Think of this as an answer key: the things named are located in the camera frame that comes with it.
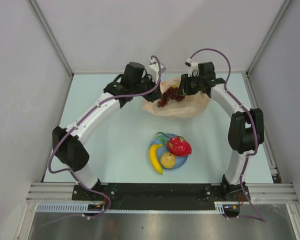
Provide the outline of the dark red fake cherries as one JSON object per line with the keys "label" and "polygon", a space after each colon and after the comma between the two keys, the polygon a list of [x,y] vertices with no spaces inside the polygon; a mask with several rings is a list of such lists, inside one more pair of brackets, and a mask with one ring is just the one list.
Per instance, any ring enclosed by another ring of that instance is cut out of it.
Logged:
{"label": "dark red fake cherries", "polygon": [[179,88],[176,86],[169,87],[168,90],[163,93],[162,98],[157,102],[157,107],[162,108],[166,106],[169,101],[181,102],[185,98],[185,96],[178,95],[178,89]]}

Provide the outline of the translucent orange plastic bag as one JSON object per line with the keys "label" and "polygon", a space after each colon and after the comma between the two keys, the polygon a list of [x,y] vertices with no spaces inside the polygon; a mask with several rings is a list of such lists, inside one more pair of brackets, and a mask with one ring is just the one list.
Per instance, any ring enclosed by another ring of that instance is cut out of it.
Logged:
{"label": "translucent orange plastic bag", "polygon": [[[179,87],[180,82],[180,76],[162,81],[160,83],[160,91],[162,95],[169,87]],[[180,102],[171,100],[164,107],[157,107],[157,103],[160,99],[154,102],[145,101],[142,108],[145,111],[159,117],[192,118],[203,113],[210,102],[210,98],[201,92],[185,96],[185,98]]]}

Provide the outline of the red fake dragon fruit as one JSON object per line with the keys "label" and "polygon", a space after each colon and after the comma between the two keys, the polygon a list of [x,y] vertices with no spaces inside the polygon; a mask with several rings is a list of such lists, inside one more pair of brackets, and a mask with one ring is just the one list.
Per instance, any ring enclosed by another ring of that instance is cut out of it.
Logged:
{"label": "red fake dragon fruit", "polygon": [[164,132],[158,132],[156,138],[177,157],[185,157],[192,153],[191,145],[182,136],[170,136]]}

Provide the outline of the yellow fake banana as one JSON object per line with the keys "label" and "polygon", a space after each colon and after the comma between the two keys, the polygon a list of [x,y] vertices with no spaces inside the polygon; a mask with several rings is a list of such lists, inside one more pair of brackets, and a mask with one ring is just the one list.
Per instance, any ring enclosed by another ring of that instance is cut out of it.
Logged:
{"label": "yellow fake banana", "polygon": [[163,146],[162,144],[153,144],[150,146],[148,151],[150,163],[153,169],[160,175],[163,174],[163,168],[161,167],[159,160],[157,158],[157,150],[162,146]]}

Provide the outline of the blue plastic plate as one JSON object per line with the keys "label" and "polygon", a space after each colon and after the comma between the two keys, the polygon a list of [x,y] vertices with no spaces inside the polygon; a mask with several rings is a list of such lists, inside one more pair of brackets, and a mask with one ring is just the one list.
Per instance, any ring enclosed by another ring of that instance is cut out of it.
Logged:
{"label": "blue plastic plate", "polygon": [[191,145],[184,137],[158,132],[148,148],[148,158],[158,174],[183,166],[192,154]]}

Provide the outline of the yellow fake pear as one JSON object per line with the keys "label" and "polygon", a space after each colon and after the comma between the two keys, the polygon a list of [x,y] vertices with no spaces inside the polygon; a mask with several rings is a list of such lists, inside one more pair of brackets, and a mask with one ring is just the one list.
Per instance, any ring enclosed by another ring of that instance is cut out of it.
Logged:
{"label": "yellow fake pear", "polygon": [[160,162],[162,164],[162,166],[166,169],[171,169],[175,166],[176,164],[176,157],[170,153],[170,152],[165,152],[161,158],[160,158]]}

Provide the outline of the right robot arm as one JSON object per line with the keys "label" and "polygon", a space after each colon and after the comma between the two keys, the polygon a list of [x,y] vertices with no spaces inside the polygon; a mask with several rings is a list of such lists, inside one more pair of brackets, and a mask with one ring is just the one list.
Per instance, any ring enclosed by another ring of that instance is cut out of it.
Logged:
{"label": "right robot arm", "polygon": [[247,108],[229,89],[227,81],[217,78],[212,62],[186,61],[188,73],[181,75],[178,95],[190,96],[204,93],[217,102],[230,117],[228,143],[232,149],[229,166],[222,176],[221,199],[236,201],[247,193],[245,174],[250,157],[258,152],[264,142],[264,115],[260,108]]}

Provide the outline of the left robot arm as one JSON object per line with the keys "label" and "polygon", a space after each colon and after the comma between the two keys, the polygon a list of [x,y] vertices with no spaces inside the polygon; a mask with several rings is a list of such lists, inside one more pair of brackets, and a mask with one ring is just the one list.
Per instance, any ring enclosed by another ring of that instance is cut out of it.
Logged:
{"label": "left robot arm", "polygon": [[65,171],[84,185],[83,194],[90,200],[100,196],[100,180],[89,164],[89,153],[85,149],[90,136],[111,114],[120,110],[135,97],[143,97],[149,102],[159,99],[161,75],[166,67],[155,59],[148,66],[129,62],[104,89],[99,99],[79,119],[69,126],[56,126],[52,131],[51,157],[63,163]]}

